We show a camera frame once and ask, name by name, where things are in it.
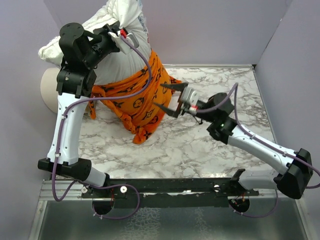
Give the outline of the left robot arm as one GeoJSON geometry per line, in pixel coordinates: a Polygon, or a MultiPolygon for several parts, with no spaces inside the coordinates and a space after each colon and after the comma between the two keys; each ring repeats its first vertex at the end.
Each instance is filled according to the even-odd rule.
{"type": "Polygon", "coordinates": [[[40,170],[81,181],[93,186],[97,196],[106,197],[111,186],[109,177],[79,157],[79,137],[82,119],[97,78],[95,69],[108,54],[120,50],[110,33],[119,31],[119,22],[105,24],[89,32],[76,22],[64,25],[59,32],[58,45],[62,51],[57,74],[58,111],[54,136],[46,158],[40,159],[40,170]]]}

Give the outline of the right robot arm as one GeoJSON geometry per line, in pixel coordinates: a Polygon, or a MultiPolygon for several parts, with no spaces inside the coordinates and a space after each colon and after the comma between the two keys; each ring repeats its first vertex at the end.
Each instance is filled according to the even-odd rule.
{"type": "Polygon", "coordinates": [[[236,84],[229,93],[217,93],[206,102],[199,100],[196,90],[187,83],[163,83],[161,86],[180,93],[175,110],[157,105],[168,116],[177,118],[187,113],[209,122],[207,131],[214,140],[239,148],[272,167],[271,171],[242,170],[229,184],[234,195],[269,189],[295,200],[303,196],[314,173],[311,154],[303,148],[295,151],[271,142],[242,125],[237,116],[230,117],[237,112],[236,101],[230,99],[237,94],[236,84]]]}

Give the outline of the orange patterned pillowcase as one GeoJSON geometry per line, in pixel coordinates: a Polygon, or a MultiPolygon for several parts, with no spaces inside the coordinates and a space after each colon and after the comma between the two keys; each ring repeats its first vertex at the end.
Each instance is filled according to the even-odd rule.
{"type": "MultiPolygon", "coordinates": [[[[146,90],[138,95],[126,99],[102,100],[122,121],[125,129],[134,134],[133,143],[144,143],[158,128],[165,113],[154,103],[164,104],[168,107],[173,90],[165,88],[163,92],[160,84],[180,84],[181,81],[170,76],[156,52],[152,51],[149,61],[152,80],[146,90]]],[[[118,83],[110,83],[102,86],[94,86],[92,98],[119,97],[130,95],[140,91],[149,80],[148,68],[135,73],[118,83]]]]}

